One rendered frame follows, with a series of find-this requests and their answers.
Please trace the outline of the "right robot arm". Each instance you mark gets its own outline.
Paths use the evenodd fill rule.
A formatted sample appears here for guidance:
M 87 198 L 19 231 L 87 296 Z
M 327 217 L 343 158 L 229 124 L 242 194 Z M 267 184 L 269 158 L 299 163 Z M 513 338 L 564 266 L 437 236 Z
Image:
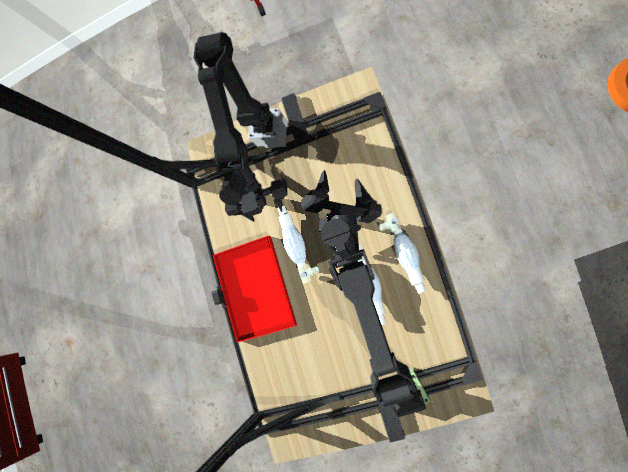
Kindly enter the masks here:
M 331 220 L 328 213 L 324 219 L 320 218 L 319 231 L 321 232 L 322 240 L 333 253 L 334 260 L 329 261 L 329 271 L 335 285 L 340 291 L 343 291 L 344 296 L 355 307 L 371 356 L 370 365 L 374 374 L 373 372 L 371 373 L 370 379 L 377 401 L 381 402 L 384 407 L 391 405 L 392 409 L 394 408 L 394 411 L 397 411 L 398 417 L 425 410 L 426 406 L 422 399 L 421 391 L 420 389 L 417 390 L 418 392 L 416 391 L 417 388 L 408 366 L 396 360 L 386 341 L 386 336 L 373 301 L 375 290 L 373 291 L 372 280 L 375 280 L 375 278 L 369 267 L 370 263 L 364 249 L 359 250 L 358 235 L 350 230 L 345 221 L 341 219 Z M 367 265 L 363 261 L 357 262 L 362 259 L 362 256 Z M 338 273 L 336 268 L 341 266 L 343 268 L 340 268 Z M 379 379 L 380 376 L 396 371 L 399 375 L 396 374 Z M 413 392 L 416 397 L 413 395 Z M 407 401 L 407 399 L 411 399 L 412 402 L 411 400 Z M 399 401 L 404 402 L 399 403 Z M 400 406 L 393 405 L 393 403 L 397 403 Z

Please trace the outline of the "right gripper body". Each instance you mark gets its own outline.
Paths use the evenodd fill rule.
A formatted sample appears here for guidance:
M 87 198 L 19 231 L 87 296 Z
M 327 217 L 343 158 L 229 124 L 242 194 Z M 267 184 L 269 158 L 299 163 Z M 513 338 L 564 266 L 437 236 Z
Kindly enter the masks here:
M 331 210 L 330 218 L 344 220 L 351 231 L 358 235 L 361 225 L 357 221 L 371 223 L 382 214 L 382 206 L 377 203 L 365 203 L 361 207 L 329 201 L 329 195 L 325 191 L 311 190 L 302 200 L 301 207 L 304 211 L 319 213 L 322 209 Z M 328 202 L 328 205 L 327 205 Z M 339 206 L 341 205 L 341 206 Z M 346 206 L 347 205 L 347 206 Z M 356 207 L 356 208 L 355 208 Z M 359 212 L 360 211 L 360 212 Z M 358 214 L 356 214 L 358 213 Z M 357 220 L 355 220 L 355 214 Z M 359 216 L 358 216 L 359 215 Z

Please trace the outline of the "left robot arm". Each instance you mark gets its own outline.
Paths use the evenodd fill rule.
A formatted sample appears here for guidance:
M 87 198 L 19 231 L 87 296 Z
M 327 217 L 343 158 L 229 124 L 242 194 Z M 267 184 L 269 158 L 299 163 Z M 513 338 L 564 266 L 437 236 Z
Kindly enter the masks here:
M 262 212 L 267 205 L 266 198 L 254 187 L 244 192 L 253 172 L 248 165 L 247 146 L 233 124 L 224 85 L 238 108 L 236 119 L 240 126 L 253 126 L 254 133 L 270 132 L 273 113 L 268 103 L 260 103 L 250 96 L 232 61 L 232 54 L 231 38 L 220 32 L 199 37 L 193 58 L 215 129 L 213 145 L 217 174 L 224 175 L 219 198 L 228 205 L 240 203 L 242 213 L 252 217 Z M 203 63 L 209 68 L 203 69 Z M 229 164 L 222 166 L 225 162 Z

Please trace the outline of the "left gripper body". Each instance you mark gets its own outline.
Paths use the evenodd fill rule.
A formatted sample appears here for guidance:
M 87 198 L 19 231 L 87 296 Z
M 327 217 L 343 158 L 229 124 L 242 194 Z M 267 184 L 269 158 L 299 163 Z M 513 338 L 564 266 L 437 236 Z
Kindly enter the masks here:
M 288 195 L 288 191 L 287 191 L 287 183 L 285 181 L 285 179 L 283 178 L 279 178 L 277 180 L 271 181 L 271 186 L 270 188 L 268 187 L 267 189 L 265 188 L 264 190 L 262 189 L 262 185 L 261 183 L 258 182 L 258 180 L 256 179 L 256 177 L 254 176 L 255 173 L 253 172 L 253 178 L 246 184 L 246 188 L 244 192 L 248 192 L 250 191 L 249 188 L 250 187 L 254 187 L 256 189 L 258 189 L 262 195 L 264 196 L 268 196 L 270 194 L 272 194 L 274 199 L 280 199 L 283 197 L 286 197 Z M 271 193 L 272 191 L 272 193 Z M 228 216 L 232 216 L 235 214 L 238 214 L 238 212 L 241 211 L 241 204 L 237 204 L 237 205 L 228 205 L 225 204 L 225 212 L 227 213 Z

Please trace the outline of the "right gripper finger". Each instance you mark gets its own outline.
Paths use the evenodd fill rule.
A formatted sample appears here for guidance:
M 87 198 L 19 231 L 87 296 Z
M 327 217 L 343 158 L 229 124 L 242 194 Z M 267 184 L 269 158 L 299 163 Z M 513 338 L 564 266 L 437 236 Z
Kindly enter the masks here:
M 356 196 L 356 204 L 355 206 L 361 207 L 365 203 L 377 203 L 370 194 L 366 191 L 364 186 L 361 184 L 359 179 L 355 180 L 355 196 Z
M 322 186 L 322 187 L 321 187 Z M 318 188 L 321 187 L 321 188 Z M 327 174 L 326 171 L 323 170 L 318 182 L 318 185 L 316 187 L 316 190 L 320 190 L 320 191 L 325 191 L 326 193 L 328 193 L 329 190 L 329 185 L 328 185 L 328 179 L 327 179 Z

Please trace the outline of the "red tray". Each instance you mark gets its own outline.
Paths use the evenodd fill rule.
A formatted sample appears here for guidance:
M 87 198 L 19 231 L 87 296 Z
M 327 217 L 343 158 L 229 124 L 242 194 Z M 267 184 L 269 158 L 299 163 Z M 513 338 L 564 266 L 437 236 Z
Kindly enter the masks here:
M 237 342 L 297 325 L 271 236 L 213 257 Z

